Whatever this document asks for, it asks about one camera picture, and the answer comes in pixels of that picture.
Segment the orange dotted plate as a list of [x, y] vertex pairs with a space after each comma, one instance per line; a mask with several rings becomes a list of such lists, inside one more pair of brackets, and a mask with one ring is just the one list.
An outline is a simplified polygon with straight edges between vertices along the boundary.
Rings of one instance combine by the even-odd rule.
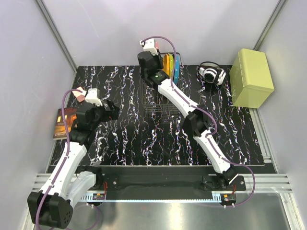
[[169, 75], [170, 72], [170, 60], [169, 60], [169, 55], [165, 54], [163, 57], [163, 71]]

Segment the lime green dotted plate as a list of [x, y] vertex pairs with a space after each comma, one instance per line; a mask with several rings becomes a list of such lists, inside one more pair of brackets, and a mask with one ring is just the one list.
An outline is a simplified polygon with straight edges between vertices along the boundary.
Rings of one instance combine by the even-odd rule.
[[172, 73], [173, 73], [173, 68], [174, 68], [174, 56], [171, 53], [168, 54], [168, 64], [169, 64], [168, 75], [169, 75], [169, 77], [171, 77]]

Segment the blue dotted plate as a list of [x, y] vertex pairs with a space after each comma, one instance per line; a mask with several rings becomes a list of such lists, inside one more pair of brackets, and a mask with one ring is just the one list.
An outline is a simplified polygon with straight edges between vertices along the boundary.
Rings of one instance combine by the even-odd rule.
[[176, 53], [176, 59], [174, 60], [174, 66], [175, 66], [175, 71], [174, 71], [173, 82], [174, 84], [177, 84], [178, 79], [179, 79], [179, 74], [180, 74], [180, 54], [179, 53]]

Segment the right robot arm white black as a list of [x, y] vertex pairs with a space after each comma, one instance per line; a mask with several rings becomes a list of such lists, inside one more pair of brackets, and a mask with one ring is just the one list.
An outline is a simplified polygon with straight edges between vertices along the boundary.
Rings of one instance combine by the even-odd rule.
[[163, 71], [159, 54], [153, 55], [149, 51], [142, 51], [137, 55], [137, 59], [141, 78], [148, 86], [166, 97], [183, 115], [183, 130], [206, 153], [217, 174], [216, 183], [224, 190], [230, 189], [234, 186], [238, 173], [226, 159], [209, 130], [208, 119], [213, 120], [213, 117], [173, 83]]

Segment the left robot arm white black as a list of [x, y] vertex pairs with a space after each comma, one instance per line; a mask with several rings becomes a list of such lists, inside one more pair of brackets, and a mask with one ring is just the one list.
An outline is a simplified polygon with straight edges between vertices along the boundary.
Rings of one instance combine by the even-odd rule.
[[103, 173], [98, 166], [83, 166], [78, 178], [75, 181], [72, 178], [92, 145], [98, 126], [118, 119], [119, 107], [111, 100], [106, 103], [107, 106], [83, 102], [77, 107], [58, 164], [40, 190], [31, 192], [27, 198], [30, 216], [37, 228], [65, 229], [81, 197], [90, 188], [97, 190], [103, 186]]

